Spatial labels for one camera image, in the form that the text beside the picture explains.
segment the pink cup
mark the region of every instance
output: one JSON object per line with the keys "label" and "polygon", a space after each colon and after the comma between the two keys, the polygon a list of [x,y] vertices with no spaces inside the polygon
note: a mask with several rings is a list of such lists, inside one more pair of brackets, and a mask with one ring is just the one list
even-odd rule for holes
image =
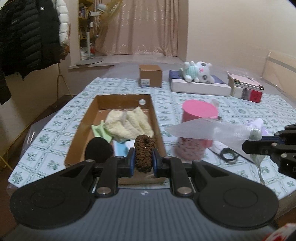
{"label": "pink cup", "polygon": [[[218,110],[208,102],[199,100],[187,100],[182,105],[182,122],[191,121],[198,118],[218,118]],[[200,160],[205,154],[206,148],[211,147],[212,140],[179,138],[176,152],[186,160]]]}

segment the brown box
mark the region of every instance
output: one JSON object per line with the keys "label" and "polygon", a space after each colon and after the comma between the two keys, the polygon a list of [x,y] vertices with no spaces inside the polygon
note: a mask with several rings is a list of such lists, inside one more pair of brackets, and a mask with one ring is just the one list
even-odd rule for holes
{"label": "brown box", "polygon": [[[94,98],[81,120],[65,159],[65,165],[74,165],[84,161],[85,148],[88,142],[94,137],[91,125],[99,125],[101,120],[106,119],[111,110],[135,109],[138,106],[140,106],[143,112],[148,116],[148,122],[154,131],[153,138],[155,139],[158,152],[161,156],[165,156],[165,147],[150,95],[98,95]],[[132,178],[122,177],[119,179],[118,184],[154,184],[162,183],[165,180],[165,178],[151,178],[151,176],[153,176],[153,171],[145,174],[135,170]]]}
{"label": "brown box", "polygon": [[161,87],[163,71],[158,65],[140,64],[140,87]]}

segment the checkered tablecloth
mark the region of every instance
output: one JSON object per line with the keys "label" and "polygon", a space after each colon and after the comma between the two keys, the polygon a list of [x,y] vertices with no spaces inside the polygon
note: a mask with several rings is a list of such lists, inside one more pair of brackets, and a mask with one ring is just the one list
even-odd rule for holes
{"label": "checkered tablecloth", "polygon": [[[64,169],[64,159],[87,108],[96,95],[105,94],[150,94],[167,155],[172,156],[175,155],[177,138],[167,133],[164,128],[181,122],[182,104],[189,99],[210,101],[216,98],[220,102],[219,115],[225,121],[247,124],[262,118],[264,127],[271,134],[283,130],[285,125],[296,123],[296,110],[278,95],[263,94],[261,103],[257,104],[233,97],[173,93],[170,91],[169,82],[163,82],[162,88],[140,88],[136,80],[96,78],[46,124],[17,164],[9,182],[21,187]],[[203,159],[259,182],[256,166],[244,158],[240,157],[235,164],[228,164],[207,150]],[[296,181],[277,170],[277,165],[269,157],[261,164],[266,185],[281,199],[296,190]]]}

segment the brown knitted hair tie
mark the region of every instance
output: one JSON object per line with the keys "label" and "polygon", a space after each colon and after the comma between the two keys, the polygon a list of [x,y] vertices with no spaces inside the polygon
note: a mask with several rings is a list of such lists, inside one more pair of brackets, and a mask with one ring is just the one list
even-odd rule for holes
{"label": "brown knitted hair tie", "polygon": [[153,138],[139,135],[135,140],[136,170],[148,173],[152,169],[152,150],[156,147]]}

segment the white stuffed animal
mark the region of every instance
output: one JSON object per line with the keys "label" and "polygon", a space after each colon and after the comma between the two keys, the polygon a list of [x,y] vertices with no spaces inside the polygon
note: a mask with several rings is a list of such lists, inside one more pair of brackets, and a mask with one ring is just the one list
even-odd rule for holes
{"label": "white stuffed animal", "polygon": [[196,83],[215,83],[215,79],[210,75],[210,67],[212,65],[210,63],[205,62],[197,62],[193,61],[184,62],[184,68],[180,69],[181,75],[185,79],[186,82],[196,82]]}

